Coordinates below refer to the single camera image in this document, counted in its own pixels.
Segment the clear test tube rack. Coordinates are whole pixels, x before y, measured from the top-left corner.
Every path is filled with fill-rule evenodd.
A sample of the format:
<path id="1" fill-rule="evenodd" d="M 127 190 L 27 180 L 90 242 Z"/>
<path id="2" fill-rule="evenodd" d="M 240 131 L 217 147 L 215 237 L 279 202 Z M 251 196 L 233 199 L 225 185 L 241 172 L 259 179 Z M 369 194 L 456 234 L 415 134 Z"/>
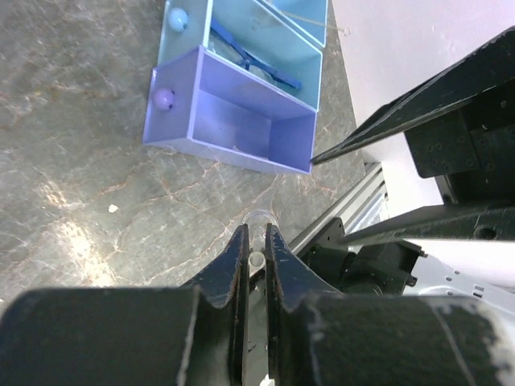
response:
<path id="1" fill-rule="evenodd" d="M 249 227 L 250 247 L 246 384 L 274 385 L 268 369 L 265 246 L 266 226 L 277 220 L 271 212 L 257 209 L 247 213 L 241 222 Z"/>

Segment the brown test tube brush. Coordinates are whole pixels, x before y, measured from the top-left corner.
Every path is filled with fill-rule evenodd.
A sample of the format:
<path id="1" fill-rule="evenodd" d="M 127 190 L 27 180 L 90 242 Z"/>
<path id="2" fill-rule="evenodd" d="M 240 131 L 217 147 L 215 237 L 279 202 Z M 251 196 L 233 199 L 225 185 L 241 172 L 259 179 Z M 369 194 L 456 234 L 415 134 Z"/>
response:
<path id="1" fill-rule="evenodd" d="M 278 12 L 278 14 L 285 16 L 286 18 L 299 20 L 299 21 L 302 21 L 305 23 L 309 23 L 311 25 L 316 25 L 318 27 L 324 27 L 326 29 L 331 29 L 334 31 L 342 32 L 344 35 L 349 35 L 351 33 L 351 30 L 346 29 L 346 28 L 340 28 L 337 25 L 331 25 L 331 24 L 328 24 L 327 22 L 325 22 L 325 23 L 319 22 L 319 21 L 311 19 L 311 18 L 305 18 L 305 17 L 297 15 L 297 14 L 292 14 L 291 12 L 286 12 L 284 10 L 280 10 L 279 8 L 277 8 L 274 5 L 273 1 L 259 1 L 259 2 L 262 2 L 264 5 L 269 6 L 273 11 Z"/>

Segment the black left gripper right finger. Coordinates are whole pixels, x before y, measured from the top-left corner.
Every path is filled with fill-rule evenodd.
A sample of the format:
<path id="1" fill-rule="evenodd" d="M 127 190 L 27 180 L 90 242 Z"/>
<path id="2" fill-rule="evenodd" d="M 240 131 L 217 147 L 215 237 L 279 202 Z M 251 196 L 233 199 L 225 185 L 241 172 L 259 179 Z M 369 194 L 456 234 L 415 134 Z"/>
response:
<path id="1" fill-rule="evenodd" d="M 343 294 L 266 231 L 269 376 L 277 385 L 511 385 L 514 347 L 483 298 Z"/>

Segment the blue safety glasses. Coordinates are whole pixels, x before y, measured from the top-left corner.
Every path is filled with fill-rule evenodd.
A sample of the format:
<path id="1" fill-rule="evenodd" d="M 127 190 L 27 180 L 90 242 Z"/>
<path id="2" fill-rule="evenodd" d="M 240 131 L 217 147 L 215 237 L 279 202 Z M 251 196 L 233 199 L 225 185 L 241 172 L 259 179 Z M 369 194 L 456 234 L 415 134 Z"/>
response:
<path id="1" fill-rule="evenodd" d="M 241 59 L 237 62 L 237 65 L 249 70 L 251 66 L 259 68 L 262 72 L 267 73 L 271 79 L 281 84 L 285 84 L 294 89 L 301 89 L 302 82 L 296 80 L 293 76 L 279 71 L 276 68 L 272 68 L 268 64 L 263 63 L 254 56 L 250 55 L 234 38 L 229 30 L 223 27 L 215 18 L 211 20 L 211 32 L 213 32 L 222 41 L 228 44 L 240 57 Z"/>

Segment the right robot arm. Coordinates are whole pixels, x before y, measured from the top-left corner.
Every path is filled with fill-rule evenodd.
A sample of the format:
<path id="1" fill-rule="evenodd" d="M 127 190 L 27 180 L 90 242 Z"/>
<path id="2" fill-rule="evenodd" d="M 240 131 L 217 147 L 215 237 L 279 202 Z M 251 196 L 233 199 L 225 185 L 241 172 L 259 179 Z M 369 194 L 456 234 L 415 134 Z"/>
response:
<path id="1" fill-rule="evenodd" d="M 397 134 L 442 203 L 317 236 L 304 258 L 267 229 L 274 385 L 514 382 L 513 28 L 379 108 L 313 163 Z"/>

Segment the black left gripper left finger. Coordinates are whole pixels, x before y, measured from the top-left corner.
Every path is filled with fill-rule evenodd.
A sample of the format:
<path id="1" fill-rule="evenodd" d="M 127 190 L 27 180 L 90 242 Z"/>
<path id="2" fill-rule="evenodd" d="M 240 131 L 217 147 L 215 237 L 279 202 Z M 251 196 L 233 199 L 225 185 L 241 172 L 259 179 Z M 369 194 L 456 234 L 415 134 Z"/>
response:
<path id="1" fill-rule="evenodd" d="M 1 318 L 4 385 L 243 385 L 249 230 L 179 287 L 34 289 Z"/>

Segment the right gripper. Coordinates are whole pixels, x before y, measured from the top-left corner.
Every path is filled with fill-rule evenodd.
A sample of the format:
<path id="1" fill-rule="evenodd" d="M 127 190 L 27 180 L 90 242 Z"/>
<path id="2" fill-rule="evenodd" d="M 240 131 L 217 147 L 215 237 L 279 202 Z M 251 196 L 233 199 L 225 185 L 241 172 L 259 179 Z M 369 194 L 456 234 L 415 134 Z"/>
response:
<path id="1" fill-rule="evenodd" d="M 513 79 L 514 27 L 509 27 L 381 106 L 340 144 L 311 159 L 323 164 L 405 131 L 418 175 L 435 178 L 446 203 L 502 203 L 420 207 L 342 236 L 339 243 L 513 241 Z"/>

